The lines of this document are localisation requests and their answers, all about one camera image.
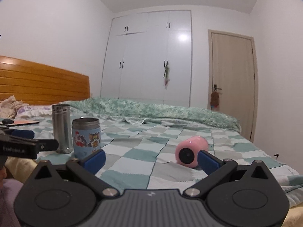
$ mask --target wooden headboard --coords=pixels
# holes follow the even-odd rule
[[[50,105],[90,96],[88,76],[31,61],[0,56],[0,100],[14,95],[30,105]]]

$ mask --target purple clothing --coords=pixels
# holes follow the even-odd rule
[[[0,227],[20,227],[14,213],[14,201],[23,184],[15,179],[4,179],[0,190]]]

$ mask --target pink cylinder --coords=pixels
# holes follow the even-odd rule
[[[207,140],[199,135],[180,142],[175,150],[177,163],[190,168],[198,166],[198,152],[208,151],[208,146]]]

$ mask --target wall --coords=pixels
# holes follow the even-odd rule
[[[116,13],[115,17],[130,13],[191,10],[192,16],[192,83],[191,106],[207,108],[209,87],[209,39],[208,29],[252,36],[250,16],[230,9],[210,6],[157,6]]]
[[[113,13],[100,0],[1,0],[0,55],[83,73],[100,95]]]
[[[258,0],[251,18],[259,74],[254,143],[303,174],[303,1]]]

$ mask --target black mouse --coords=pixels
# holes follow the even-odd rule
[[[2,120],[2,124],[3,125],[10,125],[10,124],[12,124],[14,121],[13,120],[11,120],[11,119],[4,119],[4,120]]]

